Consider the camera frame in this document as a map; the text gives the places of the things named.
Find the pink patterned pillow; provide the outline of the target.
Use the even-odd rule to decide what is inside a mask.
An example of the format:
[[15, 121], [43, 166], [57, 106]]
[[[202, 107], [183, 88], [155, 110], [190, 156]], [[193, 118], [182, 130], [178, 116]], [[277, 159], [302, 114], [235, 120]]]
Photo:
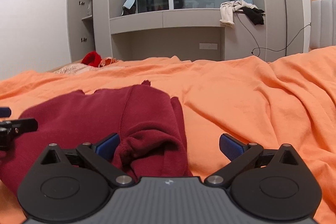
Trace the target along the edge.
[[64, 65], [63, 67], [52, 70], [52, 73], [59, 75], [79, 75], [84, 72], [99, 72], [99, 71], [111, 71], [119, 68], [130, 67], [131, 63], [129, 61], [121, 61], [114, 59], [112, 57], [104, 58], [98, 67], [93, 67], [91, 65], [83, 64], [80, 61]]

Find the orange bed duvet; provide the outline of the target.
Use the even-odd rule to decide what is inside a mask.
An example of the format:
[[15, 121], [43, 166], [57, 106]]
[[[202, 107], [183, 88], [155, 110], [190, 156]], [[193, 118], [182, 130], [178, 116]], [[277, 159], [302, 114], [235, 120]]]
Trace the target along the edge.
[[250, 56], [194, 62], [172, 58], [118, 61], [78, 75], [25, 71], [1, 81], [1, 105], [17, 118], [27, 108], [82, 90], [116, 89], [144, 80], [179, 98], [191, 172], [207, 177], [227, 158], [218, 141], [227, 132], [265, 148], [291, 144], [322, 188], [315, 214], [335, 223], [335, 48], [280, 58]]

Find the grey window desk unit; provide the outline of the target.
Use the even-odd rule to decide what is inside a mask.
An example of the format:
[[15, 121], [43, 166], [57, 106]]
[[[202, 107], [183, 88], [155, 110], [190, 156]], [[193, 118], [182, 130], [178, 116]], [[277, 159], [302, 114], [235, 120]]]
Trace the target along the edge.
[[[275, 61], [303, 50], [302, 0], [253, 0], [264, 10], [264, 25], [255, 26], [238, 10], [234, 28], [221, 25], [220, 7], [138, 13], [136, 0], [129, 10], [125, 1], [92, 0], [95, 51], [104, 57]], [[217, 43], [218, 49], [200, 50], [200, 43]]]

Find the white cloth on sill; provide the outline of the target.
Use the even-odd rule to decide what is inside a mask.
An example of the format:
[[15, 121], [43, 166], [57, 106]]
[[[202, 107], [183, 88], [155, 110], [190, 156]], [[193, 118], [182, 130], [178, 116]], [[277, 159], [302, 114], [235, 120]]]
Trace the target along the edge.
[[223, 2], [220, 4], [220, 24], [222, 26], [235, 27], [234, 24], [234, 12], [241, 10], [243, 7], [250, 9], [258, 9], [258, 7], [252, 3], [247, 3], [244, 0]]

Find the white wall socket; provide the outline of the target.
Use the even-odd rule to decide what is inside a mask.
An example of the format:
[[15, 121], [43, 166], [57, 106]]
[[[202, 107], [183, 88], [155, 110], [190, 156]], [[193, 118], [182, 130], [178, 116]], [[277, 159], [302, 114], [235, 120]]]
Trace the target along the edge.
[[218, 44], [217, 43], [200, 43], [199, 49], [200, 50], [217, 50]]

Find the grey padded wooden headboard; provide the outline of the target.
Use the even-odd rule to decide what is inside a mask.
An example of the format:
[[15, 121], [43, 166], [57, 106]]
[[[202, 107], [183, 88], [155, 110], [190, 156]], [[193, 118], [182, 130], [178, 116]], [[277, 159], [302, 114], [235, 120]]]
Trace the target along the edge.
[[309, 50], [335, 46], [335, 0], [311, 0]]

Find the bright red garment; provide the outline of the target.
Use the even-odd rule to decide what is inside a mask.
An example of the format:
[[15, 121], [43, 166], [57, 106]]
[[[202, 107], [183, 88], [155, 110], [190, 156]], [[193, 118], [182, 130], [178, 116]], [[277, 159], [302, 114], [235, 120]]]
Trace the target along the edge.
[[101, 56], [96, 51], [91, 51], [84, 56], [81, 63], [84, 65], [98, 68], [101, 61], [102, 61]]

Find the grey open wardrobe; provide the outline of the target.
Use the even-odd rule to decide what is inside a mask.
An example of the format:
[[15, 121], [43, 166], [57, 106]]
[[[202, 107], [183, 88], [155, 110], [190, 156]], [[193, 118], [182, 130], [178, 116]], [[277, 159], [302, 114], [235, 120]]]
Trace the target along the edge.
[[95, 50], [92, 0], [67, 0], [67, 26], [71, 61]]

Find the dark red shirt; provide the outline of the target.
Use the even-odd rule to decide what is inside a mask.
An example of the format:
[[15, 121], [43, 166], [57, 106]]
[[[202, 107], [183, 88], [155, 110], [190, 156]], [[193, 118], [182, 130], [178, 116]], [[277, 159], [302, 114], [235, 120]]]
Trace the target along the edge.
[[72, 149], [113, 133], [120, 144], [111, 164], [132, 178], [191, 175], [181, 103], [148, 81], [92, 94], [63, 94], [25, 110], [22, 118], [36, 119], [38, 129], [19, 136], [1, 154], [1, 181], [13, 192], [50, 143]]

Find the black cloth on sill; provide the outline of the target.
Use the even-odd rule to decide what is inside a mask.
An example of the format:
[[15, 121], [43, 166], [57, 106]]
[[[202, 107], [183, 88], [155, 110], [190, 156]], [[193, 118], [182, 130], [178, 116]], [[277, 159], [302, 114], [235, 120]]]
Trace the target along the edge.
[[242, 11], [255, 26], [264, 25], [264, 10], [258, 8], [243, 7]]

